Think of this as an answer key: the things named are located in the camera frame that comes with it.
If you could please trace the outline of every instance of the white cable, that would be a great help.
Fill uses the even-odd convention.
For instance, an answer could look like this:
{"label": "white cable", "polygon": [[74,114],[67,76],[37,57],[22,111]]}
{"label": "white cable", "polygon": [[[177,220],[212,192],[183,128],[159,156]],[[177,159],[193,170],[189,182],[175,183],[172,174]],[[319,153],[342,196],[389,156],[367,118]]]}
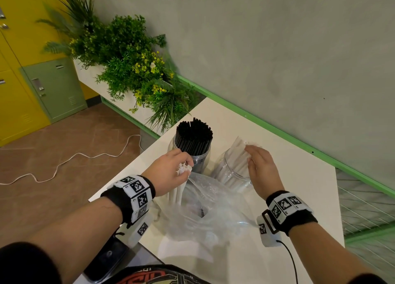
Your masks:
{"label": "white cable", "polygon": [[128,137],[128,140],[127,140],[127,142],[126,142],[126,145],[125,145],[125,147],[122,149],[121,153],[119,153],[119,155],[111,155],[111,154],[107,154],[107,153],[101,153],[101,154],[96,155],[96,156],[94,156],[94,157],[90,157],[90,156],[85,155],[85,154],[83,154],[83,153],[76,153],[76,154],[74,154],[72,157],[70,157],[69,159],[67,159],[65,162],[62,162],[61,164],[59,164],[59,165],[56,167],[55,173],[53,174],[52,178],[50,178],[50,179],[48,179],[48,180],[38,181],[37,178],[36,178],[32,173],[28,173],[28,174],[19,176],[18,178],[16,178],[16,179],[15,179],[13,182],[11,182],[11,183],[0,183],[0,185],[10,185],[10,184],[13,184],[14,182],[16,182],[17,180],[19,180],[20,178],[25,177],[25,176],[28,176],[28,175],[32,175],[33,178],[34,178],[34,180],[35,180],[37,183],[42,183],[42,182],[50,181],[50,180],[52,180],[53,178],[55,178],[56,173],[58,172],[58,168],[59,168],[62,164],[65,164],[66,162],[68,162],[69,160],[73,159],[74,156],[76,156],[76,155],[78,155],[78,154],[81,154],[82,156],[85,156],[85,157],[90,158],[90,159],[93,159],[93,158],[96,158],[96,157],[99,157],[99,156],[102,156],[102,155],[108,155],[108,156],[111,156],[111,157],[119,157],[119,156],[121,156],[121,154],[123,153],[123,151],[125,151],[126,146],[127,146],[128,143],[129,143],[129,139],[130,139],[132,136],[139,136],[139,137],[140,137],[140,140],[139,140],[139,147],[140,147],[141,150],[144,151],[144,149],[143,149],[143,148],[141,147],[141,145],[140,145],[140,143],[141,143],[141,135],[139,135],[139,134],[133,134],[133,135],[131,135],[130,137]]}

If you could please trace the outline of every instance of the power cord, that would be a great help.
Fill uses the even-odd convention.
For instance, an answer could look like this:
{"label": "power cord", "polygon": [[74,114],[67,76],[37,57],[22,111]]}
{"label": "power cord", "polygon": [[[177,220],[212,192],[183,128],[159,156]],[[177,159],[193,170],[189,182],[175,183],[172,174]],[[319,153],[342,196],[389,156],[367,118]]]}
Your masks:
{"label": "power cord", "polygon": [[282,244],[288,251],[289,255],[291,256],[292,259],[292,263],[294,264],[294,270],[295,270],[295,278],[296,278],[296,284],[299,284],[298,280],[297,280],[297,272],[296,272],[296,266],[295,266],[295,261],[294,261],[294,257],[292,257],[291,251],[289,250],[289,248],[285,245],[284,242],[282,242],[281,240],[276,240],[276,242],[279,242],[280,244]]}
{"label": "power cord", "polygon": [[70,161],[71,159],[73,159],[73,158],[74,158],[76,155],[78,155],[78,154],[80,154],[80,155],[82,155],[82,156],[85,156],[85,157],[87,157],[87,158],[90,158],[90,159],[93,159],[93,158],[96,158],[96,157],[99,157],[99,156],[102,156],[102,155],[108,155],[108,156],[111,156],[111,157],[119,157],[119,156],[121,156],[121,154],[123,153],[123,151],[125,151],[126,146],[127,146],[128,143],[129,143],[129,139],[130,139],[132,136],[139,136],[139,137],[140,137],[140,140],[139,140],[139,147],[140,147],[141,150],[144,151],[144,149],[143,149],[143,148],[141,147],[141,145],[140,145],[140,144],[141,144],[141,135],[139,135],[139,134],[133,134],[133,135],[131,135],[130,137],[128,137],[128,140],[127,140],[127,142],[126,142],[126,145],[125,145],[125,147],[122,149],[121,153],[119,153],[119,155],[111,155],[111,154],[108,154],[108,153],[101,153],[101,154],[99,154],[99,155],[90,157],[90,156],[85,155],[85,154],[83,154],[83,153],[76,153],[76,154],[74,154],[72,157],[70,157],[69,159],[67,159],[65,162],[62,162],[61,164],[59,164],[59,165],[56,167],[55,173],[53,174],[52,178],[50,178],[50,179],[48,179],[48,180],[38,181],[37,178],[36,178],[32,173],[28,173],[28,174],[19,176],[18,178],[16,178],[16,179],[15,179],[13,182],[11,182],[11,183],[0,183],[0,185],[10,185],[10,184],[13,184],[14,182],[18,181],[20,178],[23,178],[23,177],[28,176],[28,175],[32,175],[33,178],[34,178],[34,180],[35,180],[37,183],[42,183],[42,182],[50,181],[50,180],[52,180],[53,178],[55,178],[55,176],[56,176],[56,174],[57,174],[57,172],[58,172],[58,168],[59,168],[62,164],[65,164],[66,162]]}

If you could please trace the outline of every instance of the white planter box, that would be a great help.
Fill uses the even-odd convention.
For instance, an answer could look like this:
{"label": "white planter box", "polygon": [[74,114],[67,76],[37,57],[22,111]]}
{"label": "white planter box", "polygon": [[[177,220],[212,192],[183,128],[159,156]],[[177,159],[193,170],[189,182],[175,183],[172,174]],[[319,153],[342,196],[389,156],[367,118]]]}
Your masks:
{"label": "white planter box", "polygon": [[136,104],[136,97],[132,94],[132,92],[127,92],[125,94],[125,98],[123,100],[112,101],[110,94],[107,92],[108,84],[106,82],[96,83],[96,76],[103,71],[103,66],[93,66],[88,67],[87,70],[82,68],[81,62],[79,60],[74,60],[74,65],[76,67],[78,79],[86,84],[86,86],[90,87],[92,90],[105,97],[109,102],[114,104],[123,110],[127,115],[131,116],[141,124],[150,128],[153,132],[157,133],[159,136],[162,136],[162,132],[160,131],[161,126],[152,127],[147,121],[154,114],[151,108],[139,107],[139,110],[136,113],[132,113],[129,111]]}

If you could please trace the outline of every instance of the plastic bag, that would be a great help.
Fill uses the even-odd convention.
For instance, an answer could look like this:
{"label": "plastic bag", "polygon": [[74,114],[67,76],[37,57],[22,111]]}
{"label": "plastic bag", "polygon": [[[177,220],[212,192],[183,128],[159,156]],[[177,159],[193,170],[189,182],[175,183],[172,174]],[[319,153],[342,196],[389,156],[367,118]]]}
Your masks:
{"label": "plastic bag", "polygon": [[191,173],[181,205],[155,198],[161,214],[157,226],[175,241],[197,241],[208,247],[223,244],[257,227],[243,195],[217,180]]}

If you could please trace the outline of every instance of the green locker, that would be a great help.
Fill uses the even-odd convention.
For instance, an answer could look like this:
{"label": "green locker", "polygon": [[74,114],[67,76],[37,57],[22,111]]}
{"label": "green locker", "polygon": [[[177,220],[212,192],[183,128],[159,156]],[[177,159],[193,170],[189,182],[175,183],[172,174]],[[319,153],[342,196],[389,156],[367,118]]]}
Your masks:
{"label": "green locker", "polygon": [[87,108],[73,62],[68,58],[21,68],[51,123]]}

